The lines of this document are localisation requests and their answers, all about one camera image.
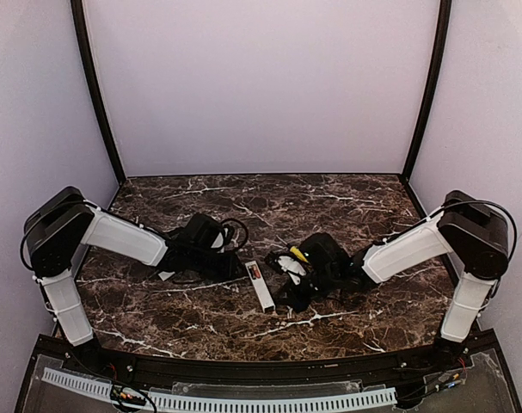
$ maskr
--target wire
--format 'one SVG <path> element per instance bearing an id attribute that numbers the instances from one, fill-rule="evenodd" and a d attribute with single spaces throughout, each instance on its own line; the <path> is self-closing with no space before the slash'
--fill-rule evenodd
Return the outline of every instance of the wire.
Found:
<path id="1" fill-rule="evenodd" d="M 290 269 L 285 269 L 284 272 L 288 273 L 288 274 L 291 274 L 291 275 L 295 275 L 299 278 L 304 278 L 306 277 L 309 273 L 307 273 L 306 271 L 304 272 L 304 274 L 300 274 L 300 273 L 296 273 L 295 271 L 291 271 Z"/>
<path id="2" fill-rule="evenodd" d="M 245 234 L 243 236 L 243 240 L 241 243 L 239 243 L 236 248 L 234 248 L 233 250 L 228 250 L 228 251 L 225 251 L 225 252 L 237 252 L 239 250 L 241 250 L 245 244 L 249 241 L 249 230 L 247 228 L 247 226 L 242 222 L 240 221 L 239 219 L 235 219 L 235 218 L 227 218 L 227 219 L 223 219 L 222 221 L 220 221 L 220 224 L 221 225 L 224 225 L 226 224 L 227 222 L 233 222 L 235 224 L 238 224 L 240 225 L 242 228 L 243 228 L 243 233 Z"/>
<path id="3" fill-rule="evenodd" d="M 23 237 L 20 242 L 20 260 L 21 263 L 25 268 L 27 268 L 29 271 L 34 271 L 34 268 L 26 261 L 26 258 L 23 255 L 24 246 L 26 244 L 26 241 L 28 240 L 29 234 L 32 230 L 35 229 L 35 227 L 40 224 L 46 217 L 51 215 L 52 213 L 56 212 L 59 209 L 62 209 L 63 207 L 69 207 L 73 205 L 88 205 L 93 208 L 97 208 L 98 206 L 93 204 L 92 202 L 88 200 L 71 200 L 64 202 L 63 204 L 57 204 L 55 207 L 53 207 L 50 211 L 45 213 L 44 215 L 41 215 L 29 228 L 27 231 L 24 232 Z"/>
<path id="4" fill-rule="evenodd" d="M 402 396 L 402 397 L 399 398 L 398 400 L 399 400 L 399 401 L 405 401 L 405 402 L 408 402 L 409 400 L 407 400 L 406 398 L 408 398 L 409 396 L 414 395 L 414 394 L 417 393 L 418 391 L 421 391 L 421 390 L 425 389 L 427 386 L 429 386 L 429 385 L 431 385 L 432 383 L 434 383 L 435 381 L 439 380 L 439 379 L 442 377 L 442 375 L 443 375 L 444 373 L 445 373 L 445 372 L 440 372 L 440 373 L 438 373 L 438 376 L 436 376 L 436 377 L 430 379 L 428 382 L 426 382 L 426 383 L 425 383 L 424 385 L 422 385 L 421 387 L 418 387 L 417 389 L 411 391 L 410 393 L 408 393 L 408 394 Z"/>
<path id="5" fill-rule="evenodd" d="M 340 299 L 336 299 L 335 297 L 326 297 L 325 299 L 329 299 L 329 300 L 332 300 L 332 301 L 336 301 L 336 302 L 338 302 L 338 303 L 341 304 L 341 305 L 345 305 L 345 303 L 343 303 L 342 300 L 340 300 Z"/>
<path id="6" fill-rule="evenodd" d="M 117 380 L 117 370 L 116 370 L 114 364 L 113 363 L 109 363 L 107 366 L 114 371 L 114 379 Z"/>
<path id="7" fill-rule="evenodd" d="M 121 385 L 123 387 L 127 387 L 131 390 L 134 390 L 136 393 L 139 393 L 141 396 L 143 396 L 146 400 L 148 400 L 148 403 L 151 404 L 151 407 L 152 409 L 154 410 L 154 413 L 157 413 L 157 406 L 156 404 L 154 403 L 154 401 L 150 398 L 150 396 L 148 396 L 144 391 L 142 390 L 139 390 L 137 389 L 136 387 L 132 387 L 131 385 L 128 385 L 127 383 L 124 383 L 122 381 L 119 381 L 117 379 L 110 379 L 108 376 L 104 376 L 102 374 L 99 374 L 99 373 L 95 373 L 93 372 L 92 370 L 90 370 L 88 367 L 86 367 L 80 360 L 79 358 L 71 351 L 69 350 L 68 351 L 68 354 L 71 355 L 73 357 L 73 359 L 77 362 L 77 364 L 79 366 L 81 366 L 81 368 L 83 368 L 88 374 L 92 375 L 92 376 L 95 376 L 95 377 L 98 377 L 100 379 L 105 379 L 105 380 L 108 380 L 112 383 L 115 383 L 116 385 Z"/>
<path id="8" fill-rule="evenodd" d="M 461 366 L 464 368 L 463 373 L 465 374 L 465 378 L 467 379 L 467 366 L 465 365 L 465 361 L 461 357 L 459 357 L 458 360 L 461 363 Z"/>
<path id="9" fill-rule="evenodd" d="M 490 292 L 490 298 L 491 299 L 493 297 L 495 297 L 495 295 L 498 293 L 498 290 L 500 289 L 500 284 L 501 284 L 501 277 L 498 279 L 498 282 L 496 282 L 494 284 L 494 286 L 492 287 L 492 291 Z"/>
<path id="10" fill-rule="evenodd" d="M 176 276 L 177 276 L 177 274 L 173 275 L 172 277 L 169 278 L 169 280 L 170 280 L 173 284 L 176 284 L 177 286 L 189 286 L 189 285 L 191 285 L 191 284 L 200 284 L 201 282 L 204 281 L 203 279 L 176 281 L 176 280 L 175 280 L 175 277 L 176 277 Z"/>
<path id="11" fill-rule="evenodd" d="M 433 369 L 435 364 L 426 367 L 394 367 L 393 370 L 398 372 L 428 372 Z"/>
<path id="12" fill-rule="evenodd" d="M 417 401 L 419 399 L 422 400 L 423 398 L 426 398 L 426 397 L 428 397 L 428 396 L 430 396 L 430 395 L 432 395 L 432 394 L 434 394 L 436 392 L 437 392 L 436 389 L 432 389 L 431 391 L 428 391 L 427 393 L 422 394 L 421 396 L 418 396 L 417 398 L 399 398 L 398 401 L 399 402 L 415 402 L 415 401 Z"/>
<path id="13" fill-rule="evenodd" d="M 509 251 L 509 257 L 507 258 L 507 260 L 509 262 L 511 262 L 511 259 L 513 258 L 513 254 L 514 254 L 515 250 L 517 249 L 519 231 L 517 229 L 517 224 L 515 223 L 515 219 L 513 218 L 511 213 L 505 207 L 501 206 L 500 204 L 496 204 L 495 202 L 492 202 L 491 200 L 462 200 L 460 202 L 441 206 L 436 211 L 431 213 L 428 216 L 428 218 L 434 218 L 435 216 L 437 216 L 439 213 L 441 213 L 443 211 L 446 211 L 448 209 L 455 208 L 455 207 L 460 207 L 462 205 L 488 205 L 488 206 L 499 209 L 509 218 L 509 221 L 511 222 L 511 226 L 513 227 L 513 244 L 511 246 L 511 250 Z"/>

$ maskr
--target marble tabletop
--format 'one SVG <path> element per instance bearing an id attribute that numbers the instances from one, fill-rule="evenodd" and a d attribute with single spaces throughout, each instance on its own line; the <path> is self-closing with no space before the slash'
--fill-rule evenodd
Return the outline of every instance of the marble tabletop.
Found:
<path id="1" fill-rule="evenodd" d="M 249 228 L 238 254 L 268 287 L 286 278 L 263 259 L 281 239 L 330 233 L 349 253 L 418 220 L 393 175 L 165 176 L 129 179 L 112 211 L 164 231 L 196 212 Z M 195 280 L 183 274 L 178 280 Z M 432 342 L 453 285 L 434 259 L 363 294 L 333 293 L 302 313 L 263 313 L 249 278 L 176 285 L 130 258 L 92 248 L 77 286 L 106 348 L 215 361 L 299 361 L 412 348 Z"/>

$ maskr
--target yellow clip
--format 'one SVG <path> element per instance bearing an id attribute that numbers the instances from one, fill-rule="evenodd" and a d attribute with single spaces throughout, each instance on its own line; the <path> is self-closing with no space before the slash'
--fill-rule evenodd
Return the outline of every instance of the yellow clip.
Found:
<path id="1" fill-rule="evenodd" d="M 301 260 L 302 262 L 306 262 L 307 264 L 309 263 L 309 260 L 306 259 L 306 257 L 303 255 L 303 253 L 299 250 L 299 248 L 297 247 L 291 247 L 289 249 L 291 251 L 291 253 L 293 255 L 295 255 L 295 257 L 297 257 L 299 260 Z"/>

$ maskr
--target lavender wall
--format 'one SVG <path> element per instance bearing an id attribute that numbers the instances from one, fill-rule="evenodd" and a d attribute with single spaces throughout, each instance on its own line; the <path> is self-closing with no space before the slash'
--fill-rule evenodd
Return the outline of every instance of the lavender wall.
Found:
<path id="1" fill-rule="evenodd" d="M 128 175 L 402 169 L 439 2 L 85 3 Z"/>
<path id="2" fill-rule="evenodd" d="M 0 412 L 14 409 L 52 330 L 18 246 L 25 218 L 66 185 L 106 205 L 117 187 L 89 101 L 69 1 L 0 2 Z"/>
<path id="3" fill-rule="evenodd" d="M 522 2 L 455 2 L 439 86 L 412 185 L 431 210 L 461 188 L 507 207 L 522 233 Z M 522 401 L 522 236 L 484 312 Z"/>

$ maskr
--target black corner post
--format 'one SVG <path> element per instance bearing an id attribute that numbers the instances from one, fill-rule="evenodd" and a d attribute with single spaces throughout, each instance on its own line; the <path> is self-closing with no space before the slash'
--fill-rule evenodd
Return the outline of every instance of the black corner post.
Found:
<path id="1" fill-rule="evenodd" d="M 425 134 L 427 121 L 433 105 L 434 91 L 439 80 L 440 66 L 442 65 L 442 57 L 444 56 L 444 46 L 446 43 L 446 34 L 448 32 L 448 23 L 450 21 L 451 0 L 440 0 L 439 20 L 436 25 L 436 35 L 434 36 L 433 55 L 431 56 L 431 64 L 427 75 L 427 83 L 425 84 L 425 92 L 417 123 L 415 124 L 414 137 L 409 146 L 408 157 L 402 171 L 402 179 L 406 182 L 412 176 L 414 171 L 415 160 L 421 148 L 421 141 Z"/>
<path id="2" fill-rule="evenodd" d="M 95 64 L 90 51 L 89 34 L 87 33 L 87 23 L 83 10 L 83 0 L 71 0 L 71 11 L 73 13 L 73 24 L 75 25 L 75 33 L 77 35 L 77 44 L 81 53 L 83 69 L 89 86 L 90 99 L 95 109 L 96 120 L 100 127 L 102 139 L 106 146 L 107 155 L 114 169 L 115 177 L 119 185 L 126 181 L 125 171 L 121 163 L 120 155 L 115 146 L 114 136 L 107 121 L 106 108 L 102 100 L 98 77 L 96 76 Z"/>

